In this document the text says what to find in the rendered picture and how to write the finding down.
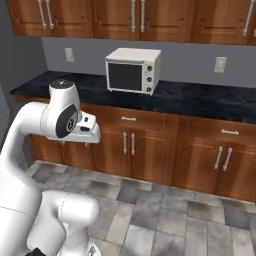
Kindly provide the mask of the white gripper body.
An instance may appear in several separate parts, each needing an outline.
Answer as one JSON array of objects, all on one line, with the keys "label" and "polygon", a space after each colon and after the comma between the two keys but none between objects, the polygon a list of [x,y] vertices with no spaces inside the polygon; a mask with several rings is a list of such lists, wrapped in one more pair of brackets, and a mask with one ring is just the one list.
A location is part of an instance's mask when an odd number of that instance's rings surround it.
[{"label": "white gripper body", "polygon": [[76,126],[75,129],[64,138],[55,138],[59,142],[80,142],[87,144],[97,144],[100,142],[101,132],[98,124],[95,124],[91,131],[86,131],[85,127]]}]

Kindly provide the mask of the white toaster oven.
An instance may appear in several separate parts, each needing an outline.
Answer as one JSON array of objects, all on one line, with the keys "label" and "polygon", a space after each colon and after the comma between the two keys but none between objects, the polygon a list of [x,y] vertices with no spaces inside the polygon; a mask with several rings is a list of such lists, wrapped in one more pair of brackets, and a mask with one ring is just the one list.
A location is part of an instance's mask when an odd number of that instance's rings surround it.
[{"label": "white toaster oven", "polygon": [[117,48],[105,57],[107,89],[152,95],[159,83],[161,51]]}]

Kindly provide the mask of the brown base cupboard door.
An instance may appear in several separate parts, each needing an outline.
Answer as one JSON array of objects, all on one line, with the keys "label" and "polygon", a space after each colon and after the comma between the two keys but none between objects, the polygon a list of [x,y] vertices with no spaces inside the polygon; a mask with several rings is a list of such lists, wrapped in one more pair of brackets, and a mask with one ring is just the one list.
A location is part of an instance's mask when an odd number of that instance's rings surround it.
[{"label": "brown base cupboard door", "polygon": [[135,134],[135,155],[130,151],[130,177],[168,185],[170,183],[176,133],[132,130]]},{"label": "brown base cupboard door", "polygon": [[[233,148],[233,152],[224,172],[222,167],[229,147]],[[256,202],[256,146],[229,143],[227,153],[215,193],[223,197]]]},{"label": "brown base cupboard door", "polygon": [[214,163],[219,146],[223,147],[223,144],[215,139],[180,137],[172,184],[183,189],[212,193],[218,176]]},{"label": "brown base cupboard door", "polygon": [[100,142],[92,145],[95,170],[107,174],[129,177],[128,142],[127,153],[124,154],[123,152],[123,132],[126,131],[122,128],[115,128],[109,125],[103,125],[100,130]]},{"label": "brown base cupboard door", "polygon": [[36,160],[66,166],[93,169],[93,157],[89,146],[78,142],[48,140],[38,135],[29,136],[30,149]]}]

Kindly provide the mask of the brown drawer front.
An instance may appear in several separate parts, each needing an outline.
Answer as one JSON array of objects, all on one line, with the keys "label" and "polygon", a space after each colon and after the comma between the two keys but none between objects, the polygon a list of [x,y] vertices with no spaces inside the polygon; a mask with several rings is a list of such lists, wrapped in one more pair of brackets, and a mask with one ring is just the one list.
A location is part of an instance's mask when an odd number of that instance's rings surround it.
[{"label": "brown drawer front", "polygon": [[[222,134],[221,130],[237,130],[239,135]],[[242,144],[256,144],[256,124],[181,116],[179,118],[181,134],[193,137],[219,139]]]},{"label": "brown drawer front", "polygon": [[[95,115],[100,126],[111,125],[170,133],[176,133],[178,129],[177,115],[86,103],[81,105],[81,109]],[[121,120],[122,116],[134,117],[136,122]]]}]

